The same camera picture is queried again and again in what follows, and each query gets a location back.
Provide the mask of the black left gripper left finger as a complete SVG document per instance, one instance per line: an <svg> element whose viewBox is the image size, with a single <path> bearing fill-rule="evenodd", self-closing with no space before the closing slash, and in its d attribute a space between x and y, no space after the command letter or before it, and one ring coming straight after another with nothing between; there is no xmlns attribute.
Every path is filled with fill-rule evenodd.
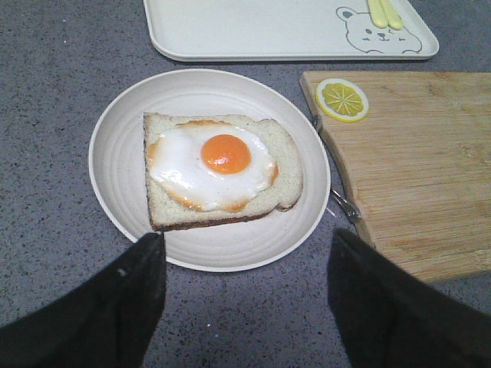
<svg viewBox="0 0 491 368"><path fill-rule="evenodd" d="M3 367L139 367L164 310L166 249L148 233L88 281L1 329Z"/></svg>

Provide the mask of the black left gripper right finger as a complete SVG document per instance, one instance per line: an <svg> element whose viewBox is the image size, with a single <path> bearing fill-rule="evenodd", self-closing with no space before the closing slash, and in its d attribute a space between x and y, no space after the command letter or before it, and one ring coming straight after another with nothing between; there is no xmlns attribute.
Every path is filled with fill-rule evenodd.
<svg viewBox="0 0 491 368"><path fill-rule="evenodd" d="M488 367L490 317L434 290L347 229L334 231L328 304L353 367Z"/></svg>

